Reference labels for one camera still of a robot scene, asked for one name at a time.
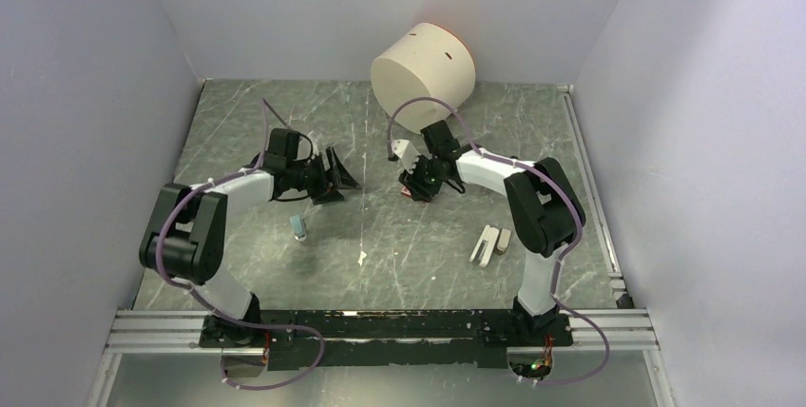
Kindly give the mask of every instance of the white wall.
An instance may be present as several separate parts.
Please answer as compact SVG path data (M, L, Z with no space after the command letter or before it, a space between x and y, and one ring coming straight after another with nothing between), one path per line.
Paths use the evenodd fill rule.
M156 0L0 19L0 405L84 405L198 86Z
M679 405L806 398L806 0L621 0L574 96Z
M570 83L618 0L160 0L203 77L369 79L431 21L470 46L484 81Z

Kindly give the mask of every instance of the scratched tabletop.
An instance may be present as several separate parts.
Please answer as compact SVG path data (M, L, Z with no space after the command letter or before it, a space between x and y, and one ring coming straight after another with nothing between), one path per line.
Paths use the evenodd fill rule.
M261 97L320 148L333 145L362 184L360 190L344 191L342 203L263 203L227 222L223 263L258 295L262 308L511 307L526 255L517 238L486 268L469 263L486 224L513 229L506 197L472 185L464 195L444 186L428 204L403 197L400 166L387 160L385 149L389 118L369 82L208 80L175 181L195 184L246 165L263 139ZM559 295L572 307L615 307L581 153L555 86L478 84L459 111L475 141L488 150L560 162L588 224L567 258ZM463 137L454 118L449 125ZM393 135L426 151L418 135L400 126ZM295 214L307 226L305 242L293 237L289 218ZM146 270L135 309L195 308L190 298Z

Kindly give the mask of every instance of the purple cable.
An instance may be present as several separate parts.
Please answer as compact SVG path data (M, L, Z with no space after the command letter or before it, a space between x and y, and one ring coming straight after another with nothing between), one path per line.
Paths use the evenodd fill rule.
M280 324L259 324L259 323L251 323L249 321L239 320L239 319L236 319L235 317L230 317L229 315L225 314L224 312L222 312L221 310L217 309L212 304L207 302L207 300L205 300L204 298L199 296L199 294L196 292L196 290L193 289L192 284L184 283L184 282L178 282L178 281L174 281L173 279L171 279L171 277L165 271L165 264L164 264L164 261L163 261L163 247L165 245L165 238L167 237L168 231L170 230L170 228L173 227L174 222L176 221L176 219L179 216L180 212L182 212L182 210L187 207L187 204L190 203L190 201L193 198L195 198L199 194L203 193L204 191L215 187L216 185L226 184L226 183L228 183L228 182L230 182L230 181L232 181L234 179L237 179L237 178L252 174L255 171L259 170L260 167L263 165L263 157L265 156L266 145L269 142L269 118L268 118L268 115L266 114L266 108L268 108L270 111L272 111L272 113L275 114L275 116L280 120L280 122L284 126L286 126L287 128L291 129L291 127L288 126L288 124L286 124L284 120L282 120L282 118L279 116L279 114L277 114L277 112L269 104L269 102L267 102L265 99L263 99L262 109L263 109L263 127L264 127L264 130L265 130L265 136L264 136L264 139L263 139L263 145L262 145L262 147L260 149L260 153L258 154L258 159L255 161L255 166L253 166L253 167L251 167L251 168L249 168L249 169L247 169L245 171L234 172L232 174L224 176L221 179L218 179L217 181L208 182L206 184L200 185L199 187L191 190L190 193L187 194L187 196L185 196L181 201L179 201L179 203L176 205L176 207L174 207L174 209L168 215L167 220L165 220L165 223L163 224L163 228L160 230L160 235L157 237L157 247L156 247L156 252L155 252L155 258L156 258L156 264L157 264L157 273L160 274L160 277L163 278L163 280L167 284L169 284L171 286L175 286L177 288L181 288L182 290L187 291L190 294L190 296L193 297L193 299L195 299L199 304L201 304L202 307L207 309L207 311L209 311L213 315L215 315L217 317L220 317L220 318L222 318L224 320L227 320L227 321L229 321L229 322L231 322L233 324L236 324L238 326L243 326L243 327L253 328L253 329L259 329L259 330L263 330L263 331L283 331L284 332L284 331L286 331L288 329L293 329L293 330L296 330L296 331L301 331L301 332L312 334L312 335L314 335L314 337L316 339L319 340L319 353L317 354L316 359L314 359L313 364L311 364L308 368L306 368L305 370L303 370L299 374L297 374L297 375L295 375L295 376L293 376L293 377L291 377L291 378L289 378L289 379L287 379L287 380L285 380L283 382L275 383L273 385L251 386L251 385L238 384L238 383L236 383L236 382L234 382L234 381L232 381L232 380L230 380L229 378L226 377L226 374L223 372L223 362L222 362L221 363L221 372L224 375L223 381L226 384L228 384L228 385L230 385L232 387L235 387L237 389L247 390L247 391L273 390L275 388L281 388L283 386L286 386L286 385L289 385L291 383L294 383L295 381L300 380L301 378L307 377L308 374L310 374L319 365L319 363L322 361L322 357L325 354L325 339L324 339L324 337L316 329L314 329L314 328L312 328L310 326L304 326L304 325L300 325L300 324L285 324L285 325L280 325Z
M558 284L560 282L560 271L563 268L563 260L568 255L568 253L570 253L570 251L573 250L574 247L576 247L577 244L579 244L579 242L582 240L582 219L580 219L579 212L577 212L577 209L574 207L574 204L571 202L571 199L568 197L568 195L565 193L565 191L563 191L563 189L560 188L560 186L558 186L556 183L554 183L554 181L552 181L546 174L544 174L543 172L539 171L534 166L527 165L527 164L521 163L521 162L519 162L517 160L512 160L511 158L502 157L502 156L495 155L495 154L492 154L492 153L489 153L489 152L482 152L481 149L478 147L478 145L476 145L476 143L471 138L470 130L468 129L468 125L465 123L465 121L462 119L462 117L459 116L459 113L456 112L456 109L451 107L451 105L449 105L448 103L445 103L444 101L439 100L437 98L432 98L430 96L421 96L421 97L418 97L418 98L412 98L411 100L409 100L409 101L403 103L402 105L400 105L392 113L392 118L389 120L389 124L386 127L386 140L387 140L386 148L387 148L387 152L389 153L389 158L392 158L393 155L394 155L394 152L393 152L393 149L392 149L392 124L394 123L394 118L397 117L397 114L400 113L401 110L403 110L403 107L406 107L406 106L411 105L413 103L416 103L418 101L430 101L432 103L437 103L438 105L446 108L451 114L453 114L456 117L456 120L459 121L459 125L465 131L465 137L468 139L468 144L470 145L470 148L472 148L475 153L477 153L478 155L480 155L483 158L493 160L493 161L495 161L497 163L519 167L521 169L524 169L524 170L534 174L535 176L539 177L543 182L548 184L548 186L550 186L551 189L554 190L555 193L557 193L557 195L560 197L560 199L566 205L566 207L568 208L568 211L571 213L571 218L573 218L573 220L574 220L574 226L576 227L576 230L574 232L573 241L571 241L571 243L566 247L566 249L563 250L560 253L560 255L557 257L557 262L554 264L554 269L551 272L550 294L551 294L551 298L554 300L554 303L557 304L557 306L559 308L567 311L572 316L574 316L574 317L576 317L576 318L578 318L580 320L585 321L593 329L595 329L596 332L599 333L600 336L602 336L602 342L604 343L604 357L602 359L602 362L599 363L598 366L596 366L594 369L592 369L590 372L588 372L586 374L583 374L581 376L574 377L574 378L566 378L566 379L563 379L563 380L540 381L540 382L538 382L538 384L545 385L545 386L568 385L568 384L571 384L571 383L576 383L576 382L579 382L579 381L586 380L586 379L591 378L591 377L599 374L600 372L602 372L604 370L605 366L607 365L607 363L610 360L610 341L607 340L607 336L605 335L605 331L603 331L602 328L599 327L599 325L596 324L593 320L591 320L590 318L586 317L583 314L580 314L576 310L568 307L562 301L560 301L560 298L557 297L557 287L558 287Z
M272 111L272 113L273 113L273 114L275 114L275 117L277 117L277 119L279 120L279 122L280 122L280 123L281 123L283 126L285 126L285 127L286 127L286 129L292 129L290 125L286 124L286 123L285 123L285 121L284 121L284 120L282 120L282 117L280 117L280 116L279 116L278 112L277 112L277 111L276 111L276 110L275 110L275 109L272 107L272 105L270 105L270 104L269 104L269 102L268 102L268 101L266 101L266 99L265 99L265 98L263 98L263 107L268 108L269 110L271 110L271 111Z

